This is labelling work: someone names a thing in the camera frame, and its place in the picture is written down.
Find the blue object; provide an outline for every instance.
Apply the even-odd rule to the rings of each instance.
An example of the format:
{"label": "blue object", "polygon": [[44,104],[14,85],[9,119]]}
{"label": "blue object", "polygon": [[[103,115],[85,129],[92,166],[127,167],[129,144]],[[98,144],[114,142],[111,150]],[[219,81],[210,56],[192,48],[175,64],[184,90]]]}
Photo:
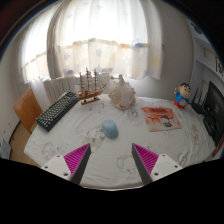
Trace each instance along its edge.
{"label": "blue object", "polygon": [[109,138],[114,138],[118,135],[117,126],[114,121],[112,120],[104,120],[102,122],[103,125],[103,132],[105,136]]}

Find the white wall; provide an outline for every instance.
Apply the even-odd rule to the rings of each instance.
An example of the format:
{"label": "white wall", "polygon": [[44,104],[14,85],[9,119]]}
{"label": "white wall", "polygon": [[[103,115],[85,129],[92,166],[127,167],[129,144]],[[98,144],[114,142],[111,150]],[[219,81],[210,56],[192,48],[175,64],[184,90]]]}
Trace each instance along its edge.
{"label": "white wall", "polygon": [[174,88],[190,82],[194,49],[189,27],[182,13],[161,0],[153,0],[161,17],[164,35],[164,65],[160,80],[124,78],[137,96],[175,100]]}
{"label": "white wall", "polygon": [[14,45],[13,42],[9,45],[0,62],[0,131],[7,142],[19,122],[13,109],[14,103],[19,98],[12,80]]}

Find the wooden stand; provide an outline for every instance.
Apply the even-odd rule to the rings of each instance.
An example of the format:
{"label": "wooden stand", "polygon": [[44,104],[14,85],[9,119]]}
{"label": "wooden stand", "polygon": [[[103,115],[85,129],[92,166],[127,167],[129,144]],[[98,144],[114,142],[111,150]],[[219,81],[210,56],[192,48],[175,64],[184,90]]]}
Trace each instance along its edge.
{"label": "wooden stand", "polygon": [[90,99],[86,99],[85,100],[86,102],[82,101],[81,104],[84,105],[84,104],[87,104],[87,103],[92,103],[92,102],[97,101],[97,100],[100,100],[100,98],[98,98],[98,97],[90,98]]}

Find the pink object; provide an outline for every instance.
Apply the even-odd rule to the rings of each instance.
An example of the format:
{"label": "pink object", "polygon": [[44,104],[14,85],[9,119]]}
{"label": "pink object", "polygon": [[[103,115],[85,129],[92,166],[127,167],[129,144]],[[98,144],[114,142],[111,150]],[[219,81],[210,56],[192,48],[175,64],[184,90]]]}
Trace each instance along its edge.
{"label": "pink object", "polygon": [[83,145],[64,156],[65,162],[71,171],[71,175],[76,172],[77,168],[82,162],[84,155],[87,152],[87,149],[89,148],[89,145],[90,144]]}
{"label": "pink object", "polygon": [[134,147],[136,149],[136,152],[138,153],[138,156],[142,162],[142,164],[144,165],[146,171],[148,172],[148,174],[150,175],[152,172],[152,169],[154,168],[156,161],[159,158],[159,155],[155,154],[154,152],[134,144]]}

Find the white tablecloth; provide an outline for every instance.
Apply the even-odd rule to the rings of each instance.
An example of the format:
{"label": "white tablecloth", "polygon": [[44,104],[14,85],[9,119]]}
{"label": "white tablecloth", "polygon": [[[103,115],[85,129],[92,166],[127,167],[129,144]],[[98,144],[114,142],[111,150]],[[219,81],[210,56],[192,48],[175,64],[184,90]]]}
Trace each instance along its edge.
{"label": "white tablecloth", "polygon": [[[67,153],[90,143],[91,155],[80,185],[103,189],[142,186],[132,157],[132,143],[148,148],[156,154],[166,153],[182,167],[203,162],[215,149],[202,117],[188,105],[183,111],[173,102],[137,97],[136,104],[121,111],[107,94],[100,100],[81,105],[78,102],[66,115],[46,132],[37,126],[25,147],[25,154],[43,166],[55,154]],[[149,132],[141,107],[172,108],[182,128]],[[118,128],[114,139],[105,137],[103,120],[113,120]]]}

